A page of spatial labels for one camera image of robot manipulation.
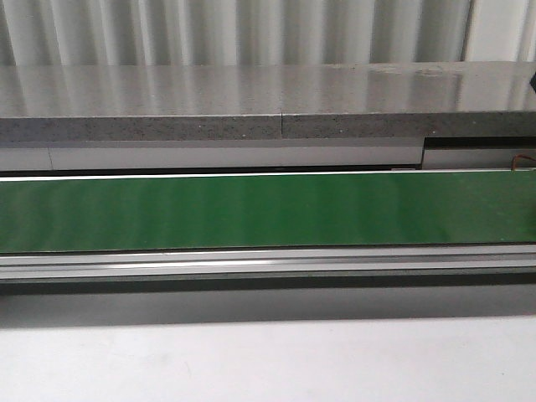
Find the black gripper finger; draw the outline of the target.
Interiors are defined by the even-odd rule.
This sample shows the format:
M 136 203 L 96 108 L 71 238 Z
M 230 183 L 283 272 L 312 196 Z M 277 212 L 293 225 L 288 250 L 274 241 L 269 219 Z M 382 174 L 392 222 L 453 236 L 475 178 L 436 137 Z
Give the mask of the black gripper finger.
M 530 80 L 530 85 L 534 92 L 536 92 L 536 74 L 533 75 L 533 77 Z

